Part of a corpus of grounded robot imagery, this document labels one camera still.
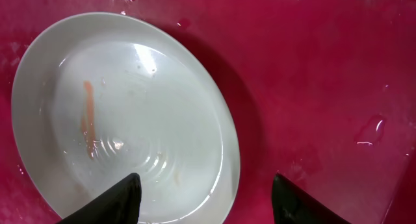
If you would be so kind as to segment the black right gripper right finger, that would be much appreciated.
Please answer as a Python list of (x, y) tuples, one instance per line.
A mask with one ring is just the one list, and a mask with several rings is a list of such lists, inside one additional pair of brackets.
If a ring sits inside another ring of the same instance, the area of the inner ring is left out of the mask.
[(275, 224), (350, 224), (279, 173), (271, 201)]

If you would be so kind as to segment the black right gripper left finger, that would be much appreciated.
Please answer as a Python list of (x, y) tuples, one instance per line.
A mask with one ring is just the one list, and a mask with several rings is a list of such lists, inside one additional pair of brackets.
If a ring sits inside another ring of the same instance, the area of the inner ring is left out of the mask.
[(137, 224), (142, 187), (131, 173), (58, 224)]

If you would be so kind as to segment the white plate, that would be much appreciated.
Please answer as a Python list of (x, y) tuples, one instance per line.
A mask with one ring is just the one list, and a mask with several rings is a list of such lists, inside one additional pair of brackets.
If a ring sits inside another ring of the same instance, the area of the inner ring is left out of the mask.
[(130, 173), (140, 223), (222, 223), (237, 194), (239, 143), (196, 57), (144, 21), (78, 14), (43, 31), (12, 87), (12, 126), (34, 185), (62, 218)]

